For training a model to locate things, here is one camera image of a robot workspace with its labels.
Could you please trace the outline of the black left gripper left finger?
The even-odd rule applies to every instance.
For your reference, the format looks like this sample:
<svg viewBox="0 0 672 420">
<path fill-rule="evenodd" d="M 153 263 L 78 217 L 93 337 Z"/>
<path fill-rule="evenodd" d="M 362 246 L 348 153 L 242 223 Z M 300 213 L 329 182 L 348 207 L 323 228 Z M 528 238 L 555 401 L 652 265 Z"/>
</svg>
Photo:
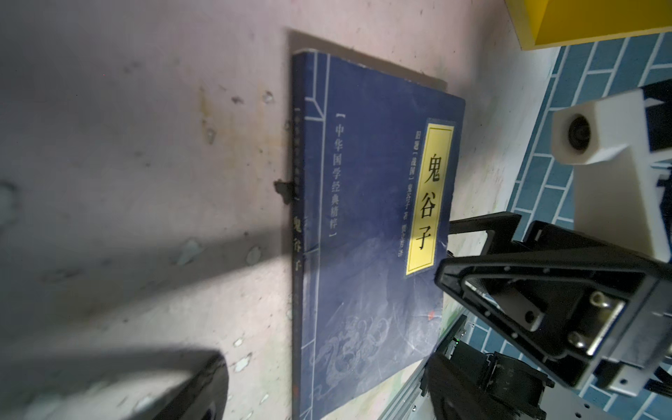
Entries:
<svg viewBox="0 0 672 420">
<path fill-rule="evenodd" d="M 184 372 L 188 378 L 150 402 L 130 419 L 221 419 L 229 394 L 229 369 L 223 353 L 129 353 L 120 357 L 124 372 Z"/>
</svg>

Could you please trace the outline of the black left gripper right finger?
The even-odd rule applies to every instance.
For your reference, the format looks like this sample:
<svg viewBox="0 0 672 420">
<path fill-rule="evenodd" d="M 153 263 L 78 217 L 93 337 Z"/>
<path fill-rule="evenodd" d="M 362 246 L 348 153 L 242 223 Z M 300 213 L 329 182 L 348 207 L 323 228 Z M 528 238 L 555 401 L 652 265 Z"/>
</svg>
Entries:
<svg viewBox="0 0 672 420">
<path fill-rule="evenodd" d="M 515 419 L 502 404 L 478 388 L 446 356 L 434 353 L 426 377 L 437 419 Z"/>
</svg>

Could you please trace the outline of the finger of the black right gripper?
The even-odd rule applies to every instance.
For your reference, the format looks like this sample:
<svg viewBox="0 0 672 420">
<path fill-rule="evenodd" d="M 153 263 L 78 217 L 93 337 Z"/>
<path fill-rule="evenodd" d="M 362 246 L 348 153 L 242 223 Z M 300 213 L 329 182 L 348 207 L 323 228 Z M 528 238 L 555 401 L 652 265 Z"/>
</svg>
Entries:
<svg viewBox="0 0 672 420">
<path fill-rule="evenodd" d="M 592 257 L 482 255 L 444 259 L 436 285 L 568 388 L 600 364 Z"/>
<path fill-rule="evenodd" d="M 621 246 L 600 240 L 588 234 L 565 229 L 535 220 L 526 228 L 521 241 L 516 240 L 516 230 L 522 225 L 518 213 L 500 212 L 480 215 L 450 223 L 450 233 L 486 234 L 483 256 L 508 256 L 514 254 L 537 257 L 636 257 L 638 254 Z"/>
</svg>

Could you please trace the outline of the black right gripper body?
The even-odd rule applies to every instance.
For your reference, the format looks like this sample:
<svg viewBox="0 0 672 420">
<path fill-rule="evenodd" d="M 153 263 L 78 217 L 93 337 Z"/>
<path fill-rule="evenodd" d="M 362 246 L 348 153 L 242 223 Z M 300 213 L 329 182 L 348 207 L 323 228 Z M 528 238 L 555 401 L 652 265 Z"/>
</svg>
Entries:
<svg viewBox="0 0 672 420">
<path fill-rule="evenodd" d="M 626 251 L 595 251 L 593 307 L 600 345 L 593 352 L 603 390 L 635 397 L 671 346 L 671 264 Z"/>
</svg>

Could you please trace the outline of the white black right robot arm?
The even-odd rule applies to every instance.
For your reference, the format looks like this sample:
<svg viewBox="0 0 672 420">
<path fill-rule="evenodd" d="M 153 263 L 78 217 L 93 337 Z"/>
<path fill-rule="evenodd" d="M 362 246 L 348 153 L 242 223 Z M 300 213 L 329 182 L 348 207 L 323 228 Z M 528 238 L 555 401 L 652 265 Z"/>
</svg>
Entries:
<svg viewBox="0 0 672 420">
<path fill-rule="evenodd" d="M 546 390 L 587 383 L 669 397 L 670 264 L 546 222 L 518 241 L 520 220 L 500 212 L 450 225 L 486 243 L 475 257 L 446 257 L 437 287 L 520 357 L 462 344 L 433 355 L 425 378 L 438 417 L 544 419 Z"/>
</svg>

